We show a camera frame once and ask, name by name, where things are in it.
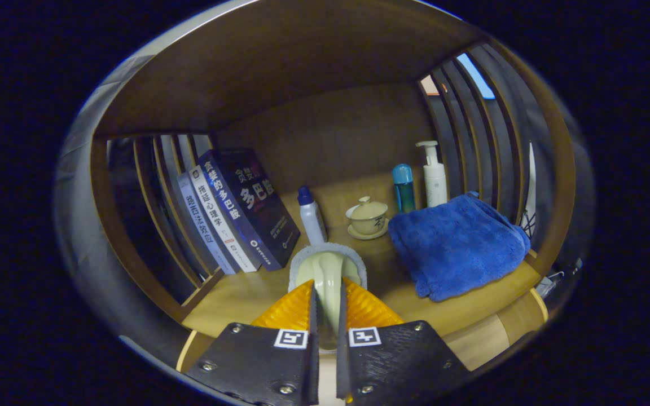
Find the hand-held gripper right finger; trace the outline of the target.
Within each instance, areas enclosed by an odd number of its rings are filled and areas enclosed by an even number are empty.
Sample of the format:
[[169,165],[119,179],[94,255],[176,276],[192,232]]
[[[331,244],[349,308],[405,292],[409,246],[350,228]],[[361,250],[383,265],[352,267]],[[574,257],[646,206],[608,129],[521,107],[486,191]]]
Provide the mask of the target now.
[[348,278],[341,283],[337,344],[336,396],[348,405],[430,403],[470,374],[428,322],[404,322]]

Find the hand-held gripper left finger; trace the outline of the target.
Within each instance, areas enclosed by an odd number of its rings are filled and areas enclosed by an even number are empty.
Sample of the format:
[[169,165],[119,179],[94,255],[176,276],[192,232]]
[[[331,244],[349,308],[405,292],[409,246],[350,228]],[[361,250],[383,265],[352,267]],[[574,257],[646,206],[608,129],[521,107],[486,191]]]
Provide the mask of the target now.
[[194,330],[183,372],[219,395],[254,405],[318,404],[318,299],[308,280],[250,324],[219,336]]

